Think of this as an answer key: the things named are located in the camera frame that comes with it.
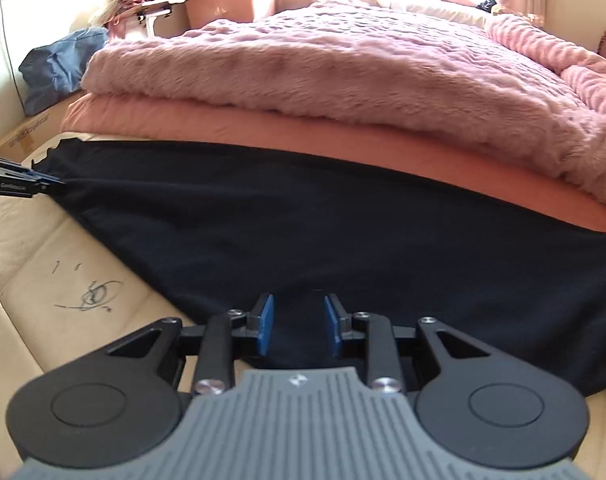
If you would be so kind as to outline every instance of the gray ribbed plate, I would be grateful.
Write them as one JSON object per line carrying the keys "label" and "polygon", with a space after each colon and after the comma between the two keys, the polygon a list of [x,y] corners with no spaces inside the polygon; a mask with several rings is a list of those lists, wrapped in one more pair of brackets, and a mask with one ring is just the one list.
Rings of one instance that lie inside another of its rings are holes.
{"label": "gray ribbed plate", "polygon": [[367,388],[354,368],[245,372],[202,396],[163,444],[96,470],[26,461],[14,480],[588,480],[563,460],[499,471],[438,446],[401,394]]}

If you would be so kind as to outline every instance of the cardboard box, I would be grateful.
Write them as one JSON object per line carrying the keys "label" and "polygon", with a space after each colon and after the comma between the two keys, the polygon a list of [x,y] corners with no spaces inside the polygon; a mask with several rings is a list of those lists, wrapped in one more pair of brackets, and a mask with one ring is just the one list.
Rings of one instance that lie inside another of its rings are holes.
{"label": "cardboard box", "polygon": [[68,106],[84,94],[76,92],[43,112],[26,118],[0,138],[0,156],[13,162],[23,162],[36,148],[61,133],[61,122]]}

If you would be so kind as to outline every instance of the black ink drawing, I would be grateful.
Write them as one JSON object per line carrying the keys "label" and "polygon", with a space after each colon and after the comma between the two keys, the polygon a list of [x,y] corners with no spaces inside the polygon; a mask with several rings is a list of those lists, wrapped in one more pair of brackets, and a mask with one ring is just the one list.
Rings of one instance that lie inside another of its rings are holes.
{"label": "black ink drawing", "polygon": [[94,310],[95,308],[104,308],[107,312],[112,312],[112,307],[109,303],[115,300],[119,295],[119,291],[123,282],[116,280],[110,280],[109,282],[103,282],[96,285],[96,282],[90,283],[88,291],[81,295],[80,301],[76,306],[65,306],[55,305],[59,308],[70,308],[72,310],[78,310],[80,312],[87,312],[88,310]]}

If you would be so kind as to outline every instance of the black fabric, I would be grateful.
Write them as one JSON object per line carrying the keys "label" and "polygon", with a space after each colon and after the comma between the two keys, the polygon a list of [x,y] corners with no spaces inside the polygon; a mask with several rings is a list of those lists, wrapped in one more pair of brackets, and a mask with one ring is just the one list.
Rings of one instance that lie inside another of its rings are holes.
{"label": "black fabric", "polygon": [[585,394],[606,387],[606,234],[273,150],[63,140],[37,168],[65,179],[58,202],[193,320],[273,292],[270,367],[333,363],[321,297],[336,292],[395,324],[435,316]]}

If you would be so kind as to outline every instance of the blue plastic bag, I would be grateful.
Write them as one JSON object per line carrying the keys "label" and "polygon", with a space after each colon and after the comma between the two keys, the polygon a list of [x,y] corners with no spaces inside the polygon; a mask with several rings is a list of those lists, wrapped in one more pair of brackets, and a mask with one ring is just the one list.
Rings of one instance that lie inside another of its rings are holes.
{"label": "blue plastic bag", "polygon": [[42,112],[76,92],[88,61],[107,39],[107,29],[90,27],[32,49],[19,66],[29,88],[24,103],[26,114]]}

